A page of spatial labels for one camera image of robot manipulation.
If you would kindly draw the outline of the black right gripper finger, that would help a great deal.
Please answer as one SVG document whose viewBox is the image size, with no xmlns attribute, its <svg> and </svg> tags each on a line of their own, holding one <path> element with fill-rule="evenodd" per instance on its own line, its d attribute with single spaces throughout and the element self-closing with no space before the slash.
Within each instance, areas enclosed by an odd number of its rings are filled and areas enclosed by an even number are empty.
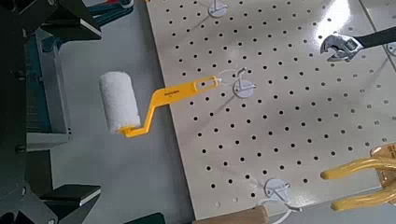
<svg viewBox="0 0 396 224">
<path fill-rule="evenodd" d="M 64 41 L 100 40 L 102 31 L 82 0 L 57 0 L 41 28 Z"/>
<path fill-rule="evenodd" d="M 82 224 L 100 195 L 100 186 L 65 184 L 40 200 L 57 216 L 57 224 Z"/>
</svg>

